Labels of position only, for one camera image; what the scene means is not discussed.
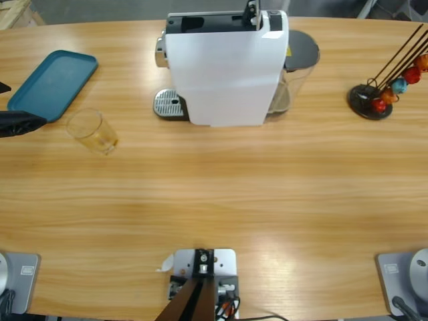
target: drinking glass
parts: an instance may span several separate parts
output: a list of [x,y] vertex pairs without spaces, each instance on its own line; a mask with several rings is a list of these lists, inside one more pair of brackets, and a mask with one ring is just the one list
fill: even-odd
[[93,152],[109,154],[118,137],[101,112],[93,108],[77,111],[67,122],[67,132]]

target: wood grain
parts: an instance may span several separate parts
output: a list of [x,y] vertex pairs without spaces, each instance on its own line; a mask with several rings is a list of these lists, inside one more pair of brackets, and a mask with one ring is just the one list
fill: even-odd
[[[0,140],[0,247],[42,257],[31,312],[154,320],[177,249],[237,252],[241,317],[326,320],[386,314],[375,255],[428,246],[427,80],[381,122],[346,104],[415,23],[292,18],[321,60],[293,108],[255,128],[159,120],[171,85],[154,62],[164,21],[54,25],[0,32],[0,77],[13,91],[57,49],[100,67],[69,110]],[[79,108],[119,135],[109,156],[66,134]]]

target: espresso machine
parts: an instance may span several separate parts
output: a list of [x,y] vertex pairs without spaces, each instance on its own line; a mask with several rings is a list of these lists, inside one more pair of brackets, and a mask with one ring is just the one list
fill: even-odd
[[158,92],[153,109],[196,125],[262,125],[290,108],[318,59],[315,41],[290,32],[286,13],[259,0],[243,11],[170,13],[155,60],[169,68],[174,88]]

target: blue tray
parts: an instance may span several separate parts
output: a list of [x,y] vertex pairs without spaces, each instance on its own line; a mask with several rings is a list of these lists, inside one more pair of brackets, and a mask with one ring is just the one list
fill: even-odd
[[96,58],[57,50],[49,54],[7,103],[8,110],[24,110],[59,119],[98,67]]

